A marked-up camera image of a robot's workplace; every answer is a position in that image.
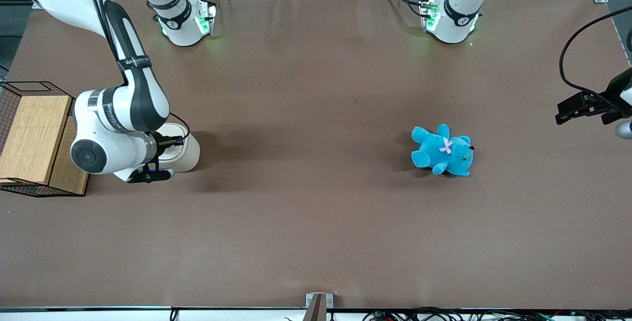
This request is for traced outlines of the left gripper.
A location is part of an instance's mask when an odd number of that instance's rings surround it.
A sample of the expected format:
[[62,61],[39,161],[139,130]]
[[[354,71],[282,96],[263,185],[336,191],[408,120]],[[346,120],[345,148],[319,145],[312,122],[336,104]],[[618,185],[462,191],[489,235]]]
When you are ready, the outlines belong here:
[[580,91],[558,103],[558,113],[555,115],[556,124],[562,125],[567,121],[580,117],[599,115],[601,115],[603,125],[631,118],[631,104],[622,96],[623,94],[631,99],[631,92],[625,94],[626,90],[631,89],[631,78],[631,68],[614,77],[608,84],[607,89],[600,94],[602,100],[594,94]]

